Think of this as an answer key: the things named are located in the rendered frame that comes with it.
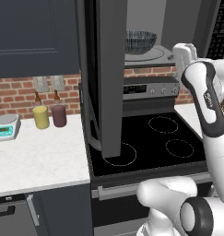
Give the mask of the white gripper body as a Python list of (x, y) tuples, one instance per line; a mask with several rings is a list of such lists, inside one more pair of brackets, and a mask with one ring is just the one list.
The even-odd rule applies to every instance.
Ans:
[(184, 69), (197, 60), (196, 48), (191, 43), (177, 43), (172, 48), (177, 77), (181, 77)]

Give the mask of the grey microwave turntable plate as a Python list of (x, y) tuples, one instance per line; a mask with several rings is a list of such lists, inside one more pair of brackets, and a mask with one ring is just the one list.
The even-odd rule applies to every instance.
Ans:
[(147, 62), (147, 61), (162, 61), (168, 62), (172, 58), (172, 51), (161, 45), (155, 45), (148, 52), (143, 54), (127, 54), (126, 62)]

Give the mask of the dark grey microwave oven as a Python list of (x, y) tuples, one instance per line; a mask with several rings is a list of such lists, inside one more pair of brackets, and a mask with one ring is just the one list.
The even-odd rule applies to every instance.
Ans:
[[(154, 46), (170, 51), (191, 43), (199, 57), (224, 59), (224, 0), (128, 0), (126, 29), (155, 33)], [(127, 68), (173, 64), (173, 55), (168, 62), (125, 61)]]

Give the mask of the patterned grey bowl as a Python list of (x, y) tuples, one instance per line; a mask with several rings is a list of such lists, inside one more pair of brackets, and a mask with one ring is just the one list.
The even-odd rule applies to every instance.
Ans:
[(150, 51), (158, 35), (143, 30), (128, 30), (125, 38), (125, 53), (140, 55)]

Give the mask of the dark grey microwave door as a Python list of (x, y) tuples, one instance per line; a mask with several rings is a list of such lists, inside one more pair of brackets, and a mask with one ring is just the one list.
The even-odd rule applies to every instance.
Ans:
[(86, 139), (85, 91), (91, 133), (101, 143), (100, 153), (104, 158), (117, 157), (121, 153), (127, 0), (75, 0), (75, 5)]

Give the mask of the dark blue base cupboard door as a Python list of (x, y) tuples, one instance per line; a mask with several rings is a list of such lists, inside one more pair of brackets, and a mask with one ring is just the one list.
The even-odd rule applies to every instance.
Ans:
[(25, 194), (30, 195), (38, 236), (94, 236), (88, 183)]

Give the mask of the black stove with hob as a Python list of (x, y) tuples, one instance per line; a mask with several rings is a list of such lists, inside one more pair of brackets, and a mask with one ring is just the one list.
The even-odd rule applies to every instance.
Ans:
[[(137, 77), (124, 81), (121, 155), (105, 159), (86, 144), (91, 182), (94, 236), (136, 236), (148, 209), (135, 195), (99, 200), (98, 187), (140, 183), (146, 179), (206, 172), (199, 135), (174, 110), (179, 82), (173, 77)], [(197, 185), (208, 195), (210, 183)]]

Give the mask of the purple jar with brown top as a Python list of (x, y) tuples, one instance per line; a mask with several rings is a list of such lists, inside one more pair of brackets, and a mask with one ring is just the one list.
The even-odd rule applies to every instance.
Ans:
[(67, 124), (65, 105), (62, 103), (57, 90), (54, 91), (53, 104), (51, 105), (53, 124), (56, 127), (64, 127)]

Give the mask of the yellow jar with brown top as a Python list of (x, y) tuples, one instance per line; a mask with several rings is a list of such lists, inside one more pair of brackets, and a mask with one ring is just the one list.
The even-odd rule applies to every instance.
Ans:
[(35, 92), (35, 101), (33, 103), (33, 116), (36, 127), (39, 129), (46, 129), (49, 127), (48, 108), (42, 104), (38, 92)]

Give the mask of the grey kitchen scale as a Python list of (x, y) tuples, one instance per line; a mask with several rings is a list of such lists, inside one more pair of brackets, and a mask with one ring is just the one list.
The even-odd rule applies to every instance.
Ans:
[(0, 115), (0, 142), (14, 140), (20, 126), (21, 121), (18, 114)]

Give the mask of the dark grey dishwasher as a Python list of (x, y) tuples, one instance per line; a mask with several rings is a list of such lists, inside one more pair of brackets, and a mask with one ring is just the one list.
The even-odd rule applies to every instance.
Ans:
[(0, 197), (0, 236), (38, 236), (25, 195)]

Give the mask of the grey wall socket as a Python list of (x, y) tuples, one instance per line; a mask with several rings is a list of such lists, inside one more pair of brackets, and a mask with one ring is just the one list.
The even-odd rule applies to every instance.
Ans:
[(49, 87), (47, 83), (47, 77), (34, 77), (34, 88), (37, 92), (48, 92)]
[(64, 91), (64, 77), (63, 76), (51, 76), (51, 90), (52, 91)]

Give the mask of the dark blue wall cupboard door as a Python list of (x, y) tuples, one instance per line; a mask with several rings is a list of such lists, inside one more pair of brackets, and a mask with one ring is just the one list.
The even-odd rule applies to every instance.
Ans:
[(0, 0), (0, 78), (78, 71), (75, 0)]

